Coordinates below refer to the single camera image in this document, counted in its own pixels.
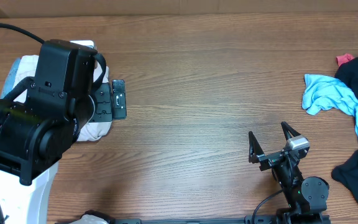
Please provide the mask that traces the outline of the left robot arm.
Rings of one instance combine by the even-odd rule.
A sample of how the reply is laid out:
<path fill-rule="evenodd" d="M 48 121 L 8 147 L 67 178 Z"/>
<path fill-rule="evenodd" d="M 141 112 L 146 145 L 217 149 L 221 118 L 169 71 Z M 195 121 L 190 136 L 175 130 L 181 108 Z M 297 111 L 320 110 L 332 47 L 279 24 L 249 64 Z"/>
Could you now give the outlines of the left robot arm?
<path fill-rule="evenodd" d="M 59 160 L 88 124 L 124 119 L 123 80 L 95 49 L 45 41 L 35 75 L 0 99 L 0 223 L 45 223 Z"/>

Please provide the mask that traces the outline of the beige khaki shorts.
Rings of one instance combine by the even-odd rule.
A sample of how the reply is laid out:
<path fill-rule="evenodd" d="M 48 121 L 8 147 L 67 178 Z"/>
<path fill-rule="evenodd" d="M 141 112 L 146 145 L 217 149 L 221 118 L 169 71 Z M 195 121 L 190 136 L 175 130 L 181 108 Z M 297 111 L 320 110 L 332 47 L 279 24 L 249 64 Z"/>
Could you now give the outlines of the beige khaki shorts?
<path fill-rule="evenodd" d="M 96 49 L 96 46 L 92 40 L 71 40 L 75 44 L 85 45 L 87 47 Z M 13 88 L 25 77 L 34 77 L 35 70 L 37 67 L 37 62 L 39 59 L 38 55 L 25 55 L 20 58 L 21 62 L 19 64 L 19 68 L 16 73 L 16 78 L 14 82 Z M 98 63 L 94 73 L 93 73 L 93 81 L 101 74 L 102 69 L 100 64 Z M 109 67 L 106 67 L 106 73 L 103 77 L 103 83 L 108 83 L 109 76 Z M 14 101 L 24 103 L 25 98 L 27 96 L 27 90 L 21 93 Z M 84 125 L 80 131 L 80 135 L 77 141 L 97 141 L 101 139 L 103 136 L 107 135 L 108 131 L 111 128 L 111 122 L 102 122 L 102 123 L 87 123 Z"/>

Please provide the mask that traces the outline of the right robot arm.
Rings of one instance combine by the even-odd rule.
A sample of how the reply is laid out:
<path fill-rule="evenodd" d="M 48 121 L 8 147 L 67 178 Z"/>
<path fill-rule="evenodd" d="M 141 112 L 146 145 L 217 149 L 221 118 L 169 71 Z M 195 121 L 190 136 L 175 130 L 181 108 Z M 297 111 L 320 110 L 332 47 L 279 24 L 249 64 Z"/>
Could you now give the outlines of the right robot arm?
<path fill-rule="evenodd" d="M 325 224 L 330 223 L 327 209 L 329 184 L 322 178 L 304 178 L 299 170 L 300 160 L 306 157 L 310 142 L 286 122 L 281 122 L 286 144 L 278 152 L 265 154 L 254 136 L 249 132 L 249 162 L 259 163 L 261 171 L 271 170 L 280 190 L 269 195 L 254 209 L 253 214 L 244 217 L 245 223 L 276 224 Z M 279 208 L 274 215 L 258 215 L 260 207 L 282 193 L 288 207 Z"/>

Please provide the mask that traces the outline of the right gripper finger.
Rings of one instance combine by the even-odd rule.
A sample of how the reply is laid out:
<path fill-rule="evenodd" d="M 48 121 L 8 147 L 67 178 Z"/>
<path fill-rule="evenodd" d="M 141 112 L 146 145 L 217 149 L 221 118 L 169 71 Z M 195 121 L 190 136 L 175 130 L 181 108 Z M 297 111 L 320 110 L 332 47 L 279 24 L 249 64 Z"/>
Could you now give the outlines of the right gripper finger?
<path fill-rule="evenodd" d="M 254 136 L 252 131 L 249 131 L 249 157 L 260 157 L 264 156 L 264 152 Z"/>
<path fill-rule="evenodd" d="M 299 132 L 297 132 L 296 130 L 294 130 L 287 122 L 282 121 L 281 122 L 281 127 L 285 136 L 286 140 L 295 138 L 297 136 L 300 136 L 301 134 Z"/>

